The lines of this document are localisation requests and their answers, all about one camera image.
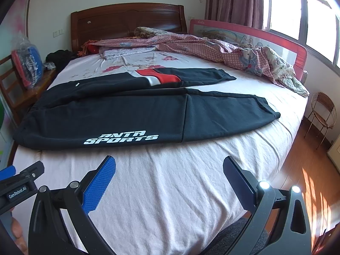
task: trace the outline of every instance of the wooden bench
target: wooden bench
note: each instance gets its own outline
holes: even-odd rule
[[[0,90],[10,110],[12,111],[15,122],[19,125],[24,115],[22,112],[27,110],[34,103],[37,102],[42,92],[50,86],[57,73],[55,69],[45,71],[42,79],[37,83],[34,88],[26,89],[12,61],[11,55],[5,57],[4,59],[1,59],[0,66],[9,60],[11,60],[12,67],[4,72],[2,75],[0,75]],[[9,78],[12,73],[15,74],[14,79],[12,78],[13,82],[8,87],[5,87],[4,80]],[[10,93],[14,90],[18,90],[18,88],[21,89],[22,93],[18,94],[17,98],[13,101],[10,97]]]

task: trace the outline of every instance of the metal screw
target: metal screw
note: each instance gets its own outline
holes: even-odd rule
[[[78,181],[72,181],[72,182],[70,183],[70,187],[71,187],[72,189],[77,188],[78,186],[79,186],[79,182],[78,182]]]
[[[41,186],[40,188],[39,188],[39,192],[40,193],[43,193],[43,192],[45,192],[47,190],[47,187],[46,186]]]

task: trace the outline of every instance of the wall outlet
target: wall outlet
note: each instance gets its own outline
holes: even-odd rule
[[[56,30],[56,31],[53,32],[53,37],[57,37],[59,35],[62,35],[63,33],[64,33],[63,29]]]

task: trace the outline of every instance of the curtain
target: curtain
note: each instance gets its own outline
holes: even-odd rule
[[[262,29],[263,0],[207,0],[205,19]]]

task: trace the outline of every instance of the mattress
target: mattress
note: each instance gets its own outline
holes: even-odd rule
[[[266,98],[278,120],[260,129],[227,138],[145,146],[37,151],[18,147],[17,172],[41,160],[45,173],[37,187],[66,187],[96,169],[107,155],[117,171],[96,211],[89,216],[116,254],[198,254],[222,229],[245,211],[223,174],[223,160],[232,155],[258,180],[271,181],[291,148],[307,98],[269,81],[194,56],[147,52],[104,61],[99,55],[75,59],[51,87],[79,79],[143,68],[216,68],[235,81],[192,87],[201,91],[255,94]],[[35,197],[15,207],[13,216],[24,236]],[[76,247],[85,250],[65,210],[65,223]]]

